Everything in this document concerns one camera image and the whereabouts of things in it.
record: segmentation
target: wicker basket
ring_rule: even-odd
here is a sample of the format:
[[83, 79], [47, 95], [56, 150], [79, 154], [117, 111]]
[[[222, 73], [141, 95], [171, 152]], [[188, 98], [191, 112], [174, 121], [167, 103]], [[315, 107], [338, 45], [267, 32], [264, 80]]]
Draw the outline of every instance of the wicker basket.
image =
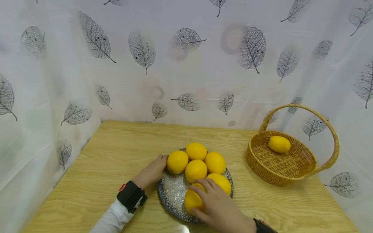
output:
[[[266, 131], [271, 116], [278, 110], [286, 107], [298, 107], [306, 109], [318, 116], [328, 126], [334, 138], [334, 151], [331, 158], [318, 168], [316, 157], [303, 143], [295, 138], [279, 132]], [[268, 141], [271, 136], [282, 136], [291, 143], [289, 152], [280, 154], [272, 151], [268, 147]], [[321, 114], [314, 110], [297, 104], [287, 104], [273, 109], [263, 120], [257, 134], [249, 140], [246, 150], [246, 160], [251, 169], [264, 181], [277, 185], [285, 186], [294, 183], [330, 168], [338, 158], [339, 141], [336, 132]]]

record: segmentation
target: white backdrop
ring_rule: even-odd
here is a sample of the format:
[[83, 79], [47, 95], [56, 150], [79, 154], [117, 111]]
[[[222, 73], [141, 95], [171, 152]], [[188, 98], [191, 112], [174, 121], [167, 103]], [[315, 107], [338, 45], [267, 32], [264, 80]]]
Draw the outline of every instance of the white backdrop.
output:
[[[258, 129], [292, 101], [335, 127], [319, 177], [369, 232], [373, 0], [103, 3], [0, 4], [0, 232], [26, 226], [104, 120]], [[290, 112], [270, 128], [325, 162], [331, 134]]]

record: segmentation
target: wood grain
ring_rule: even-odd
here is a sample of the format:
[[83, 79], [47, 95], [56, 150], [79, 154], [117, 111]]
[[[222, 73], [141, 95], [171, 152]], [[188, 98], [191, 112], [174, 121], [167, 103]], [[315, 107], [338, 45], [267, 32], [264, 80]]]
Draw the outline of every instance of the wood grain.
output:
[[[120, 186], [158, 154], [198, 141], [220, 152], [234, 182], [234, 201], [248, 216], [279, 233], [358, 232], [316, 176], [276, 187], [256, 176], [245, 161], [255, 131], [149, 123], [104, 122], [85, 146], [25, 232], [89, 232], [115, 200]], [[204, 224], [185, 224], [164, 209], [156, 186], [124, 232], [211, 232]]]

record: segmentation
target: blue and white plate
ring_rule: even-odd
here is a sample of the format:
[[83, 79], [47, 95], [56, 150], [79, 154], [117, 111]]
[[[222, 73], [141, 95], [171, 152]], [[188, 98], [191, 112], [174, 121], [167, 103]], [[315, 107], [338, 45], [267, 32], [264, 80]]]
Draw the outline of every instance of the blue and white plate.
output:
[[[231, 198], [233, 198], [233, 181], [228, 169], [225, 170], [223, 176], [231, 183]], [[190, 185], [185, 178], [184, 172], [174, 175], [169, 171], [165, 171], [163, 178], [158, 182], [158, 195], [163, 205], [176, 217], [189, 223], [199, 223], [200, 220], [190, 215], [184, 207], [185, 193]]]

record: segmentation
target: yellow lemon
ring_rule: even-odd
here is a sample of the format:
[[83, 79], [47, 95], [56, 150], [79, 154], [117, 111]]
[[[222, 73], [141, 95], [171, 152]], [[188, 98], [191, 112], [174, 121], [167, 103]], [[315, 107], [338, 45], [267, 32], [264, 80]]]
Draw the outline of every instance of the yellow lemon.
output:
[[269, 138], [268, 147], [277, 153], [286, 153], [290, 150], [289, 140], [281, 136], [272, 136]]
[[188, 156], [184, 151], [174, 151], [167, 159], [166, 167], [172, 174], [179, 174], [188, 165]]
[[225, 178], [223, 175], [217, 174], [217, 173], [211, 173], [207, 176], [207, 178], [212, 179], [217, 185], [220, 186], [226, 192], [228, 195], [231, 194], [232, 187], [231, 183], [227, 178]]
[[190, 160], [204, 160], [207, 154], [207, 149], [204, 145], [198, 142], [192, 142], [186, 147], [185, 152]]
[[[204, 192], [206, 192], [205, 188], [198, 183], [192, 184], [192, 186], [198, 186]], [[194, 209], [194, 208], [205, 212], [205, 205], [203, 204], [200, 196], [198, 196], [197, 193], [195, 193], [194, 191], [192, 191], [190, 189], [186, 190], [185, 198], [184, 198], [184, 206], [185, 206], [186, 211], [188, 211], [188, 213], [190, 213], [191, 215], [194, 215], [191, 212], [191, 210]]]
[[189, 183], [203, 179], [207, 175], [207, 166], [202, 160], [192, 160], [185, 168], [185, 178]]
[[223, 174], [225, 172], [225, 160], [218, 152], [210, 152], [206, 155], [205, 163], [209, 173]]

